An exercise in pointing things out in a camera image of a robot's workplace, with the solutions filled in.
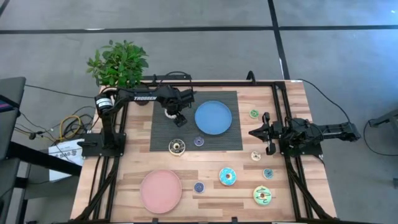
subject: wooden tabletop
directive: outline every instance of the wooden tabletop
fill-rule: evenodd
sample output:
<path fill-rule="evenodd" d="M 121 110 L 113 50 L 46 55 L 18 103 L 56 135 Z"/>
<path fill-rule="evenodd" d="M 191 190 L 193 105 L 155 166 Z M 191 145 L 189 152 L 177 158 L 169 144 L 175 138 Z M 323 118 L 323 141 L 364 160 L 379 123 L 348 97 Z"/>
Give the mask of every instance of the wooden tabletop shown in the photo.
<path fill-rule="evenodd" d="M 303 84 L 286 82 L 286 87 L 293 117 L 311 120 Z M 284 158 L 279 153 L 267 156 L 267 145 L 248 134 L 262 125 L 261 118 L 252 119 L 249 116 L 252 109 L 259 110 L 260 114 L 267 111 L 271 121 L 276 120 L 271 87 L 195 87 L 194 90 L 238 92 L 243 151 L 186 151 L 181 157 L 169 152 L 149 152 L 154 102 L 146 106 L 130 103 L 125 128 L 127 143 L 119 165 L 111 221 L 151 222 L 152 218 L 158 218 L 160 222 L 230 222 L 231 217 L 237 217 L 242 222 L 295 220 Z M 279 99 L 283 105 L 281 93 Z M 95 131 L 100 131 L 101 127 L 98 121 Z M 252 161 L 252 151 L 261 152 L 260 161 Z M 84 162 L 71 218 L 78 216 L 88 204 L 96 160 L 96 157 L 92 157 Z M 313 156 L 302 156 L 302 160 L 309 191 L 327 213 L 335 216 L 323 164 Z M 224 167 L 236 171 L 238 179 L 232 186 L 224 186 L 218 179 Z M 262 170 L 265 168 L 274 170 L 272 180 L 263 177 Z M 144 208 L 139 192 L 143 178 L 156 169 L 174 171 L 183 187 L 180 203 L 171 212 L 161 215 Z M 101 166 L 97 171 L 96 186 L 100 172 Z M 193 191 L 193 185 L 198 181 L 205 184 L 202 194 Z M 272 192 L 272 201 L 268 206 L 256 204 L 252 197 L 253 190 L 259 185 L 268 187 Z M 305 217 L 302 194 L 299 189 L 297 192 L 300 210 Z M 104 217 L 107 195 L 106 192 L 99 217 Z"/>

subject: dark placemat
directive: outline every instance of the dark placemat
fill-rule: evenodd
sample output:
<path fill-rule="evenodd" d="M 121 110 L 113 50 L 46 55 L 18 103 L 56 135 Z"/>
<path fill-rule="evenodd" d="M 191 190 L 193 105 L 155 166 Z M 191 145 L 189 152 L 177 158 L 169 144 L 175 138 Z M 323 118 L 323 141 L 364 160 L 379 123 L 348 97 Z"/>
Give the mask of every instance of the dark placemat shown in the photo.
<path fill-rule="evenodd" d="M 195 112 L 204 102 L 215 100 L 224 103 L 232 114 L 232 124 L 223 134 L 212 136 L 205 134 L 195 123 Z M 178 128 L 171 119 L 164 115 L 164 108 L 158 103 L 154 105 L 152 131 L 150 134 L 150 151 L 169 151 L 169 143 L 173 139 L 185 142 L 186 151 L 238 151 L 243 150 L 241 124 L 239 120 L 238 96 L 236 91 L 198 91 L 192 108 L 185 108 L 181 114 L 188 123 Z M 205 139 L 205 144 L 198 147 L 193 143 L 197 136 Z"/>

